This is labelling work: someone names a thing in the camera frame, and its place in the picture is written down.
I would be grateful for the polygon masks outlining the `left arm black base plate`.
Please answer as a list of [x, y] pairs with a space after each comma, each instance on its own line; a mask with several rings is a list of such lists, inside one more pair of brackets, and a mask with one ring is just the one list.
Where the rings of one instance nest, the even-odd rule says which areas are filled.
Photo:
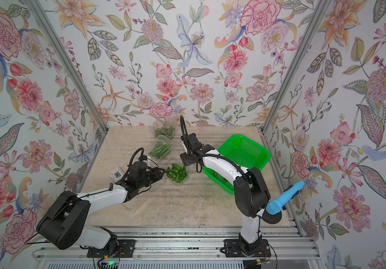
[[87, 258], [132, 258], [136, 240], [126, 239], [110, 241], [103, 249], [89, 248]]

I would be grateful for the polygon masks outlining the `green plastic mesh basket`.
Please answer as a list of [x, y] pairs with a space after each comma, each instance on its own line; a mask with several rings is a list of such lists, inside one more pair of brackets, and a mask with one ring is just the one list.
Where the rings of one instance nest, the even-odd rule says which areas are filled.
[[[218, 148], [218, 151], [236, 164], [249, 169], [256, 167], [262, 170], [271, 159], [268, 149], [241, 134], [231, 136]], [[234, 195], [232, 183], [210, 168], [203, 168], [203, 171], [229, 194]]]

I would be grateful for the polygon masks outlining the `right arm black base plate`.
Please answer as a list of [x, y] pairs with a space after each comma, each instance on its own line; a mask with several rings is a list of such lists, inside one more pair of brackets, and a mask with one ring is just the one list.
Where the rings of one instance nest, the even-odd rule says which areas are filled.
[[269, 258], [272, 256], [268, 241], [258, 239], [249, 244], [243, 239], [226, 239], [220, 252], [226, 258]]

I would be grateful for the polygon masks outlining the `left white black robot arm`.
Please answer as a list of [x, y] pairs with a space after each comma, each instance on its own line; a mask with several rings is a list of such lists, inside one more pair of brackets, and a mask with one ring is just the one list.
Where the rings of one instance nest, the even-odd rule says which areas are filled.
[[158, 166], [150, 167], [144, 148], [139, 148], [131, 157], [126, 172], [114, 172], [116, 182], [109, 187], [79, 194], [64, 191], [59, 195], [37, 224], [36, 233], [60, 250], [78, 245], [115, 253], [119, 249], [117, 235], [106, 228], [86, 226], [87, 218], [146, 192], [165, 172]]

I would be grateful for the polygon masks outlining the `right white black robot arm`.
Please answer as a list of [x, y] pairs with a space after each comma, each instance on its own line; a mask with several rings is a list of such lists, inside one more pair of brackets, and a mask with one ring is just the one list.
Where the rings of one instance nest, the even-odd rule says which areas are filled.
[[195, 133], [188, 133], [183, 118], [180, 127], [185, 149], [180, 155], [183, 165], [195, 164], [198, 173], [203, 168], [211, 169], [233, 186], [235, 204], [243, 215], [234, 252], [253, 256], [262, 251], [261, 216], [271, 195], [261, 170], [270, 160], [269, 151], [241, 134], [234, 134], [216, 149], [201, 143]]

